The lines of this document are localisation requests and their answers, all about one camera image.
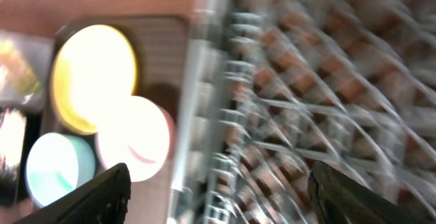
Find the dish rack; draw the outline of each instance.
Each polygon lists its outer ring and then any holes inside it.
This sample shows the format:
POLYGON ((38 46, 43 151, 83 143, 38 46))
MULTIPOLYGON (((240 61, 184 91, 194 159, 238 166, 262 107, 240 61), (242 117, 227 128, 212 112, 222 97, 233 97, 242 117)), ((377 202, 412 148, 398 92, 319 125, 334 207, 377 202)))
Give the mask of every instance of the dish rack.
POLYGON ((436 220, 426 0, 199 2, 170 222, 317 223, 314 161, 436 220))

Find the cup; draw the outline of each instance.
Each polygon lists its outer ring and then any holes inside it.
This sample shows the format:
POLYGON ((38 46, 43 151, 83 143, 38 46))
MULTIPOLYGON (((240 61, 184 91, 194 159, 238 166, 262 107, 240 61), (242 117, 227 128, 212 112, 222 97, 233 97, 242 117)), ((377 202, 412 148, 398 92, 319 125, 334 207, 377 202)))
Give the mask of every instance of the cup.
POLYGON ((166 162, 174 122, 164 109, 143 97, 126 97, 118 108, 98 122, 99 160, 106 169, 125 163, 132 182, 147 180, 166 162))
POLYGON ((95 157, 82 138, 47 133, 33 145, 26 164, 26 184, 40 208, 62 198, 94 177, 95 157))
POLYGON ((106 25, 86 27, 65 42, 54 60, 54 111, 69 130, 93 134, 100 113, 119 97, 131 95, 136 76, 133 48, 120 31, 106 25))

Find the grid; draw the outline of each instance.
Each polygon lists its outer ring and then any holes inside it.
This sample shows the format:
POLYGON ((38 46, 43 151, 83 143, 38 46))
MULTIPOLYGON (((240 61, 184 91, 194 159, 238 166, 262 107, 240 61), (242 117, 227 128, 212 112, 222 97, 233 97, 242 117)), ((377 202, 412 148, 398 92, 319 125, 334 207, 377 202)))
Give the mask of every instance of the grid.
POLYGON ((430 1, 237 0, 204 222, 317 223, 316 160, 435 221, 430 1))

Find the wooden floor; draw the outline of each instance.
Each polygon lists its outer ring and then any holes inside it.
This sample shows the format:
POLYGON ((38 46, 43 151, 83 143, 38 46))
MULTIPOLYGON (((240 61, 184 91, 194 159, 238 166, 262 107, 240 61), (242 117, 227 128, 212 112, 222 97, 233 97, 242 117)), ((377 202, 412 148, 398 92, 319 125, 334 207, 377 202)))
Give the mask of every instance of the wooden floor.
MULTIPOLYGON (((83 16, 175 14, 189 18, 193 0, 0 0, 0 29, 54 37, 83 16)), ((166 222, 172 163, 154 178, 132 185, 126 224, 166 222)))

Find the white object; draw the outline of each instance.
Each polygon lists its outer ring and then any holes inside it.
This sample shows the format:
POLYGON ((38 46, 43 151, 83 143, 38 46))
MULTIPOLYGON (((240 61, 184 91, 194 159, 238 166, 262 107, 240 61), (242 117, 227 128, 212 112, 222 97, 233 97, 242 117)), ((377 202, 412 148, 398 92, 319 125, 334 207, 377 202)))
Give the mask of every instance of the white object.
POLYGON ((26 164, 26 184, 41 208, 94 177, 95 158, 82 138, 47 133, 33 145, 26 164))
POLYGON ((173 131, 165 110, 143 97, 126 97, 98 122, 95 148, 106 169, 125 163, 131 181, 143 181, 164 165, 173 131))

